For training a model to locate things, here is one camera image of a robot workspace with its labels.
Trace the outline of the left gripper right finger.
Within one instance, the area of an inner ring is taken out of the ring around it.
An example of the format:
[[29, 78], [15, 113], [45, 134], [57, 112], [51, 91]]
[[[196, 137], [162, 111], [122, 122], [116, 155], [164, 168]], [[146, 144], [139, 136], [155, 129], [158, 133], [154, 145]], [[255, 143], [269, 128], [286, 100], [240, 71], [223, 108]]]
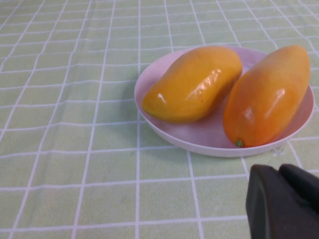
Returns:
[[302, 203], [319, 213], [319, 178], [292, 164], [282, 164], [279, 173], [302, 200]]

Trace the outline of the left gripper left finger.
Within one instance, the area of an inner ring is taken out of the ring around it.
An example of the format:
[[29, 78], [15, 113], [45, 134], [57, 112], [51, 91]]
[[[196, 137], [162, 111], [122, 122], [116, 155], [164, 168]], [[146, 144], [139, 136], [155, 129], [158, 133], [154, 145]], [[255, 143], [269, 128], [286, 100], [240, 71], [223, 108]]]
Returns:
[[250, 169], [246, 213], [253, 239], [317, 239], [319, 214], [302, 203], [279, 169]]

